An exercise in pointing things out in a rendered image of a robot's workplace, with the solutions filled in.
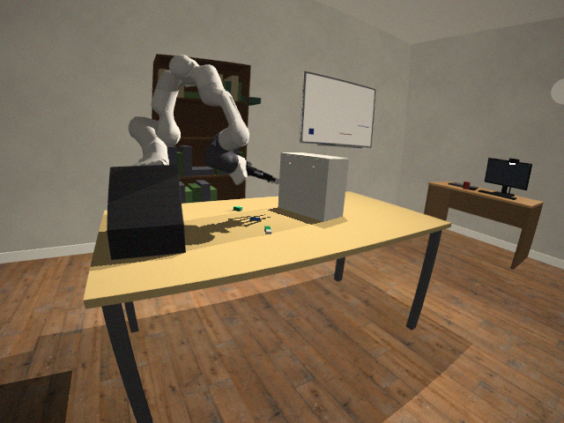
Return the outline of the grey chest of drawers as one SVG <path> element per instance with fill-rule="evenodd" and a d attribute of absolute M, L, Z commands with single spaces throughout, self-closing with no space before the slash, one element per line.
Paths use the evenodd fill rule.
<path fill-rule="evenodd" d="M 302 156 L 302 170 L 301 170 L 301 174 L 295 174 L 295 175 L 300 175 L 301 176 L 301 186 L 302 186 L 302 177 L 309 177 L 309 178 L 314 178 L 314 179 L 318 179 L 318 180 L 323 180 L 326 181 L 326 190 L 325 190 L 325 199 L 318 199 L 318 198 L 314 198 L 314 197 L 310 197 L 310 198 L 314 198 L 317 200 L 321 200 L 324 201 L 324 209 L 323 209 L 323 220 L 320 220 L 322 222 L 327 221 L 327 220 L 331 220 L 331 219 L 336 219 L 339 217 L 343 217 L 343 213 L 344 213 L 344 205 L 345 205 L 345 190 L 346 190 L 346 181 L 347 181 L 347 172 L 348 172 L 348 162 L 349 159 L 346 158 L 339 158 L 336 157 L 337 159 L 327 159 L 327 158 L 323 158 L 314 154 L 307 154 L 307 153 L 303 153 L 303 152 L 282 152 L 280 155 L 280 171 L 279 171 L 279 179 L 280 179 L 280 173 L 287 173 L 287 172 L 283 172 L 281 171 L 281 157 L 282 154 L 289 154 L 289 155 L 296 155 L 296 156 Z M 327 169 L 327 180 L 325 179 L 321 179 L 321 178 L 315 178 L 315 177 L 311 177 L 311 176 L 306 176 L 306 175 L 302 175 L 303 173 L 303 160 L 304 157 L 310 157 L 310 158 L 317 158 L 317 159 L 324 159 L 324 160 L 328 160 L 328 169 Z M 293 173 L 287 173 L 287 174 L 293 174 Z M 278 188 L 278 206 L 279 206 L 279 191 L 282 190 L 280 189 L 280 181 L 279 181 L 279 188 Z M 293 193 L 290 191 L 286 191 L 286 190 L 282 190 L 285 192 L 289 192 L 289 193 Z M 301 193 L 297 194 L 297 193 L 293 193 L 296 195 L 300 195 L 300 207 L 299 207 L 299 212 L 296 211 L 290 211 L 287 210 L 285 208 L 282 207 L 278 207 L 290 212 L 295 212 L 298 213 L 300 215 L 306 216 L 306 217 L 310 217 L 304 214 L 300 213 L 300 209 L 301 209 Z M 308 196 L 304 196 L 304 197 L 308 197 Z M 312 219 L 316 219 L 313 217 L 310 217 Z"/>

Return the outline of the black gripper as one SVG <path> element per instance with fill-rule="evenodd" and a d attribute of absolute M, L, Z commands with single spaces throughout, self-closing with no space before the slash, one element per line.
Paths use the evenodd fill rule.
<path fill-rule="evenodd" d="M 280 179 L 273 177 L 272 175 L 266 174 L 263 171 L 260 171 L 254 167 L 252 167 L 252 164 L 248 161 L 247 162 L 247 166 L 246 166 L 246 171 L 247 171 L 247 176 L 254 176 L 257 177 L 259 179 L 265 180 L 267 182 L 271 182 L 271 183 L 276 183 L 279 184 Z"/>

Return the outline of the grey drawer front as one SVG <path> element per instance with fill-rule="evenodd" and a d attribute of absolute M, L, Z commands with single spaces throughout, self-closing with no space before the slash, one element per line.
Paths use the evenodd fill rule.
<path fill-rule="evenodd" d="M 280 189 L 300 194 L 301 176 L 280 173 Z"/>
<path fill-rule="evenodd" d="M 328 160 L 304 157 L 302 175 L 327 180 Z"/>
<path fill-rule="evenodd" d="M 299 212 L 300 195 L 279 191 L 279 206 L 293 212 Z"/>
<path fill-rule="evenodd" d="M 323 220 L 324 201 L 301 196 L 300 213 Z"/>
<path fill-rule="evenodd" d="M 281 171 L 293 174 L 301 174 L 302 156 L 282 154 Z"/>
<path fill-rule="evenodd" d="M 314 188 L 313 188 L 314 187 Z M 308 197 L 325 199 L 326 181 L 302 177 L 301 194 Z"/>

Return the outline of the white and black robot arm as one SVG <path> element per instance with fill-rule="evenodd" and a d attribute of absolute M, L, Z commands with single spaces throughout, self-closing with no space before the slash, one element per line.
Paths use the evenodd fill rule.
<path fill-rule="evenodd" d="M 162 72 L 154 90 L 151 105 L 159 115 L 159 121 L 140 116 L 130 121 L 129 133 L 143 151 L 143 158 L 132 166 L 169 165 L 167 145 L 176 145 L 181 137 L 174 121 L 174 104 L 182 85 L 197 86 L 204 104 L 222 107 L 228 127 L 212 138 L 204 152 L 204 160 L 209 166 L 229 173 L 236 185 L 241 184 L 248 177 L 246 160 L 234 154 L 234 149 L 246 145 L 249 130 L 231 94 L 222 91 L 225 89 L 216 69 L 209 64 L 198 66 L 185 55 L 171 59 L 169 70 Z"/>

